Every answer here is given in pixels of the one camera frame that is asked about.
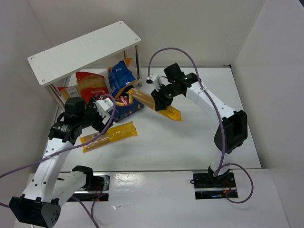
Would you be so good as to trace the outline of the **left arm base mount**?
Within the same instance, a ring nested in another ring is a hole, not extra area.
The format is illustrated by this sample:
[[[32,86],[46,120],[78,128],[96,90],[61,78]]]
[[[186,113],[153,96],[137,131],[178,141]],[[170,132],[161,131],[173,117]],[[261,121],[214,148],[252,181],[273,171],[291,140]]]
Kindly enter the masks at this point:
[[[94,172],[94,183],[90,187],[80,188],[73,197],[82,202],[108,201],[110,187],[110,173]]]

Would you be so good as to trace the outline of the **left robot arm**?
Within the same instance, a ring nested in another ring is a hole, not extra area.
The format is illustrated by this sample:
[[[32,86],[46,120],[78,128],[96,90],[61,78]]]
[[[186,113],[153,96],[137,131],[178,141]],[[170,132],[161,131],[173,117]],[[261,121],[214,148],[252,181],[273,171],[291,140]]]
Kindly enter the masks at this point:
[[[103,123],[107,113],[114,113],[115,101],[111,95],[95,95],[89,102],[81,97],[69,98],[65,110],[52,125],[46,149],[38,168],[21,196],[12,197],[9,208],[16,219],[25,224],[52,228],[57,223],[62,206],[80,188],[89,190],[97,178],[92,168],[76,166],[68,177],[58,180],[62,166],[75,149],[82,130],[92,127],[104,134],[113,122],[113,116]]]

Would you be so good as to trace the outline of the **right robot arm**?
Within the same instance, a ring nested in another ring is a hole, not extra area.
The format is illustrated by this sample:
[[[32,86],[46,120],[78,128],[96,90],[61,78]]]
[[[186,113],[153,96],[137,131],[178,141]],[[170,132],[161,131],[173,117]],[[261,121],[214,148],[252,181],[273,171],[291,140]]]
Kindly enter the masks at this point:
[[[219,124],[214,144],[220,152],[215,164],[208,167],[209,181],[218,185],[229,172],[229,154],[241,146],[248,137],[247,114],[227,106],[210,92],[195,73],[185,74],[178,64],[164,70],[168,83],[165,85],[156,74],[149,74],[146,82],[154,85],[151,95],[156,111],[167,110],[176,96],[183,95],[197,104]]]

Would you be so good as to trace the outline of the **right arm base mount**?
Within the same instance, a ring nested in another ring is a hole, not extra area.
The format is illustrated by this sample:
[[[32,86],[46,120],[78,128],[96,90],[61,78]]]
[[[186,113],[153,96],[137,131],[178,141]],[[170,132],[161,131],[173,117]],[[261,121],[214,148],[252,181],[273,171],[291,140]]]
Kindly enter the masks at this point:
[[[196,200],[224,199],[227,194],[230,198],[238,198],[238,191],[232,171],[229,171],[218,182],[213,182],[213,176],[209,175],[208,171],[194,171],[192,176],[190,183],[194,186]]]

